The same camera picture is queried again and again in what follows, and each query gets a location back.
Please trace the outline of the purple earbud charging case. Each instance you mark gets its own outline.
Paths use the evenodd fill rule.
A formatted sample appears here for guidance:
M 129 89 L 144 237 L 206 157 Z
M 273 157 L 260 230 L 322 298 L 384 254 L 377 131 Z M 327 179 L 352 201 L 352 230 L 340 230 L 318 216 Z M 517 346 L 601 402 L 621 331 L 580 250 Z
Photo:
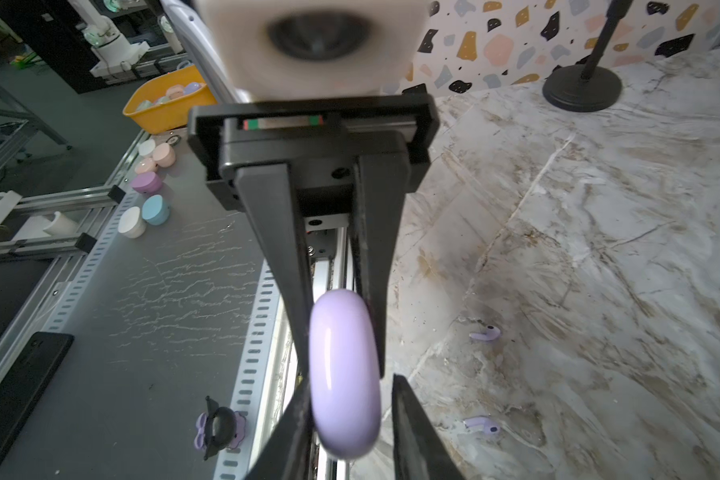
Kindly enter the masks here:
M 357 293 L 324 293 L 310 316 L 312 415 L 323 448 L 340 460 L 366 455 L 381 426 L 380 367 L 365 302 Z

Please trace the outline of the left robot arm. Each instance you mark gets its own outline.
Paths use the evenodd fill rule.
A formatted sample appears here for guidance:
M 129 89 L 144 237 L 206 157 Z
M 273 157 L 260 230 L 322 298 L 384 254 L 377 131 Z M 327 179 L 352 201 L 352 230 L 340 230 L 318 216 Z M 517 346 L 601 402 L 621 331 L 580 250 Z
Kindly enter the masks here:
M 167 1 L 219 102 L 188 142 L 222 206 L 243 212 L 280 289 L 301 360 L 313 300 L 307 230 L 348 220 L 355 278 L 385 350 L 387 285 L 405 198 L 439 128 L 425 88 L 383 95 L 407 71 L 424 1 Z

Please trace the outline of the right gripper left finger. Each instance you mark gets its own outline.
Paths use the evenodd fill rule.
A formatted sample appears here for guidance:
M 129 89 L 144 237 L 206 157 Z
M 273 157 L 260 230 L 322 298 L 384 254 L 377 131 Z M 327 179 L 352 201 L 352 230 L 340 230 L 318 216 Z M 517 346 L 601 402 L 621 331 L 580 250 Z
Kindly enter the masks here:
M 310 379 L 305 377 L 280 417 L 247 480 L 306 479 L 313 440 Z

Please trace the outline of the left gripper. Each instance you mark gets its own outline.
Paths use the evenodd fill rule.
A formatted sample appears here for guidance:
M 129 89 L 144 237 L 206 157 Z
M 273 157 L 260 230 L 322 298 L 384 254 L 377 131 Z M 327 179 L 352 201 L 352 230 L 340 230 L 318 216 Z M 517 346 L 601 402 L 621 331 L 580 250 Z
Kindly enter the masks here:
M 188 144 L 223 208 L 245 209 L 304 376 L 313 291 L 303 217 L 351 214 L 355 278 L 383 375 L 387 288 L 404 201 L 427 173 L 439 126 L 426 93 L 191 109 Z

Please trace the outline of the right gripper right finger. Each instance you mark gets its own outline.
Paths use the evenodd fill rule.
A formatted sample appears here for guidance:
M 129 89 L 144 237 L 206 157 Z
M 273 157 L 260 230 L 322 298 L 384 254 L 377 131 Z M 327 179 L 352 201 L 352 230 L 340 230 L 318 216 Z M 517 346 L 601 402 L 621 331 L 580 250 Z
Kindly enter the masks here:
M 392 387 L 393 460 L 396 479 L 464 480 L 408 380 Z

